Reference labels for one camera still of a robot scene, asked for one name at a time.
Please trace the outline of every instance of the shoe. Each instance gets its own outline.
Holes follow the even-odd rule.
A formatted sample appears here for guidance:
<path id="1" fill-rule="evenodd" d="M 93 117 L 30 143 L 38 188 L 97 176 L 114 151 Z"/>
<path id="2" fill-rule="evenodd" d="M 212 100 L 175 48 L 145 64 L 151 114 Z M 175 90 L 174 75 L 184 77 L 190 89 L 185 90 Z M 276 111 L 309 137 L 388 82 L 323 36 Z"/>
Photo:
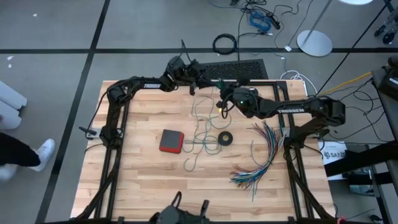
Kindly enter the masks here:
<path id="1" fill-rule="evenodd" d="M 44 144 L 36 150 L 36 154 L 39 155 L 40 165 L 35 167 L 29 167 L 34 171 L 40 172 L 44 169 L 45 165 L 47 165 L 50 160 L 52 154 L 55 149 L 55 141 L 53 139 L 48 139 L 44 142 Z"/>
<path id="2" fill-rule="evenodd" d="M 11 179 L 17 172 L 18 165 L 5 164 L 0 166 L 0 181 L 7 181 Z"/>

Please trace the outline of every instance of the person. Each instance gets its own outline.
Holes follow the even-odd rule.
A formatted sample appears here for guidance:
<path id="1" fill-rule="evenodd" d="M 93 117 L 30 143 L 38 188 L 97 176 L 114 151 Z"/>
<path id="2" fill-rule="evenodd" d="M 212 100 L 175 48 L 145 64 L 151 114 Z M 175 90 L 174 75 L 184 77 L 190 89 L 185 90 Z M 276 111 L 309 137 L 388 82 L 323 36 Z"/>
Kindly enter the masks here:
<path id="1" fill-rule="evenodd" d="M 18 166 L 28 167 L 37 172 L 42 171 L 54 149 L 53 139 L 46 140 L 35 150 L 20 140 L 0 132 L 0 180 L 11 179 Z"/>

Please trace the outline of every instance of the wooden tabletop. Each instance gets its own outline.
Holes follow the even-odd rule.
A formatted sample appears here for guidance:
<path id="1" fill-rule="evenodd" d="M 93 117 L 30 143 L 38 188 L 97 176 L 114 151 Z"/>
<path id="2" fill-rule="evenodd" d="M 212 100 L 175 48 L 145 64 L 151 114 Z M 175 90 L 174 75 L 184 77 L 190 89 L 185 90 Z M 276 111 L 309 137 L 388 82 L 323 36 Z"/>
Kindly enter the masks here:
<path id="1" fill-rule="evenodd" d="M 302 81 L 286 82 L 291 100 L 306 97 Z M 104 81 L 100 95 L 112 83 L 114 81 Z M 272 87 L 256 88 L 263 98 L 274 99 Z M 283 152 L 278 153 L 271 168 L 260 180 L 253 201 L 248 197 L 249 190 L 239 189 L 229 182 L 234 164 L 239 164 L 245 169 L 257 167 L 251 157 L 252 141 L 254 158 L 260 163 L 267 160 L 265 140 L 246 129 L 253 123 L 261 124 L 260 119 L 247 119 L 237 110 L 230 111 L 232 123 L 224 129 L 212 128 L 209 135 L 217 137 L 220 132 L 229 131 L 233 135 L 232 145 L 223 147 L 216 155 L 207 154 L 203 150 L 198 156 L 195 169 L 191 172 L 183 168 L 184 161 L 190 159 L 186 168 L 191 169 L 201 145 L 194 145 L 191 153 L 171 154 L 159 151 L 163 129 L 181 131 L 185 135 L 184 140 L 193 139 L 197 121 L 191 115 L 191 110 L 195 99 L 196 103 L 204 100 L 197 106 L 198 115 L 209 117 L 211 106 L 215 105 L 219 97 L 219 92 L 212 88 L 197 90 L 196 95 L 192 97 L 189 95 L 189 87 L 186 86 L 181 86 L 171 93 L 160 90 L 137 92 L 129 108 L 113 219 L 124 216 L 126 220 L 148 220 L 154 213 L 161 212 L 170 205 L 178 191 L 182 192 L 180 208 L 193 214 L 199 214 L 203 201 L 209 200 L 210 206 L 206 215 L 213 221 L 282 221 L 287 220 L 288 216 L 295 216 Z M 108 105 L 104 98 L 93 127 L 105 125 Z M 211 116 L 220 116 L 217 108 L 213 109 Z M 301 126 L 309 121 L 311 116 L 295 114 L 294 118 L 295 124 Z M 273 128 L 279 127 L 277 116 L 266 121 Z M 223 119 L 220 116 L 212 119 L 212 122 L 216 127 L 222 127 L 229 123 L 229 118 Z M 205 130 L 205 123 L 204 119 L 199 121 L 198 132 Z M 98 143 L 100 140 L 96 139 L 90 141 L 88 146 Z M 314 139 L 308 139 L 306 145 L 319 148 Z M 192 148 L 192 145 L 187 143 L 183 146 L 186 150 Z M 307 148 L 303 148 L 301 152 L 309 189 L 325 209 L 334 215 L 335 209 L 321 155 Z M 104 155 L 103 146 L 93 147 L 86 153 L 71 217 L 81 213 L 97 192 Z M 305 205 L 300 190 L 299 196 L 305 216 Z M 104 197 L 103 211 L 106 209 L 107 201 L 108 194 Z"/>

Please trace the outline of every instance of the gray floor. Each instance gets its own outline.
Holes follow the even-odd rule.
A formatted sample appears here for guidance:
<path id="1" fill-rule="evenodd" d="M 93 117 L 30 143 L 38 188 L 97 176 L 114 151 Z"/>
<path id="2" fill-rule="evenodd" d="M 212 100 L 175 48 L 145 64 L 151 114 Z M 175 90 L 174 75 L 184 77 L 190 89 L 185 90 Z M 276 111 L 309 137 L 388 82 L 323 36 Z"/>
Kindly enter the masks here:
<path id="1" fill-rule="evenodd" d="M 227 0 L 212 1 L 219 6 L 228 6 Z M 295 8 L 298 0 L 269 0 L 266 8 L 273 10 L 276 4 L 287 4 Z M 297 15 L 281 17 L 285 29 L 277 39 L 278 47 L 287 45 L 297 26 L 305 16 L 310 0 L 300 3 Z M 327 0 L 312 3 L 307 19 L 299 31 L 309 29 L 320 14 Z M 104 0 L 0 0 L 0 49 L 88 49 L 101 14 Z M 333 1 L 318 30 L 327 34 L 334 48 L 351 48 L 376 14 L 383 7 L 382 0 L 375 0 L 365 6 L 348 6 Z M 279 16 L 285 9 L 277 8 Z M 241 13 L 236 9 L 220 9 L 211 6 L 207 0 L 111 0 L 98 48 L 129 49 L 176 49 L 183 39 L 188 48 L 211 48 L 213 39 L 221 33 L 237 34 Z M 358 42 L 356 48 L 398 47 L 398 40 L 391 45 L 382 44 L 373 32 L 388 15 L 387 9 Z M 244 19 L 242 32 L 255 32 Z M 273 36 L 243 37 L 241 47 L 275 47 Z M 220 47 L 230 46 L 221 41 Z M 295 38 L 290 46 L 296 48 Z M 332 53 L 315 58 L 303 53 L 280 53 L 287 59 L 287 69 L 306 75 L 320 88 L 329 75 L 343 60 L 346 53 Z M 379 68 L 394 54 L 355 53 L 350 54 L 335 76 L 323 90 L 327 90 L 372 69 Z M 87 144 L 79 126 L 86 126 L 94 113 L 98 92 L 103 80 L 117 80 L 133 75 L 158 77 L 166 63 L 175 54 L 95 54 L 77 111 L 72 135 L 59 173 L 58 182 L 50 204 L 47 222 L 67 220 L 76 192 L 84 150 Z M 199 62 L 222 62 L 236 60 L 236 55 L 218 56 L 214 53 L 190 54 Z M 54 138 L 59 145 L 80 80 L 87 54 L 0 54 L 0 80 L 28 98 L 28 105 L 22 114 L 21 126 L 7 133 L 33 147 L 41 145 L 47 138 Z M 270 79 L 279 79 L 284 72 L 284 61 L 272 53 L 257 56 L 241 54 L 241 59 L 262 58 Z M 308 85 L 309 94 L 313 89 Z M 364 88 L 372 96 L 377 95 L 369 85 Z M 341 98 L 344 93 L 333 95 Z M 370 104 L 349 97 L 344 100 L 348 106 L 363 110 Z M 382 109 L 373 111 L 369 118 L 374 121 Z M 367 125 L 362 113 L 347 110 L 347 123 L 335 129 L 336 137 L 351 134 Z M 385 117 L 375 125 L 383 140 L 391 140 Z M 372 129 L 345 139 L 347 142 L 380 142 Z M 42 172 L 20 168 L 17 175 L 7 183 L 0 184 L 0 223 L 33 223 L 47 186 L 55 157 Z M 378 214 L 374 198 L 349 193 L 344 182 L 330 182 L 333 200 L 339 208 L 339 216 L 351 217 L 371 208 Z M 397 210 L 395 192 L 389 191 L 391 210 Z M 369 221 L 367 215 L 353 220 Z"/>

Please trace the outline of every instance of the leg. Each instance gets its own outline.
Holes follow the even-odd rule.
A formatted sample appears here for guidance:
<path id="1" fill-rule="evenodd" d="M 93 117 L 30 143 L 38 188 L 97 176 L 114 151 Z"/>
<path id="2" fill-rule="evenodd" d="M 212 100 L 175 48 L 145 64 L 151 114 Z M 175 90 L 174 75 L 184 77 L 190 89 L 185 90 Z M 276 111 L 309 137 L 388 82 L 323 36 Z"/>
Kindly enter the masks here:
<path id="1" fill-rule="evenodd" d="M 17 164 L 19 166 L 40 165 L 39 155 L 28 145 L 7 134 L 0 133 L 0 165 Z"/>

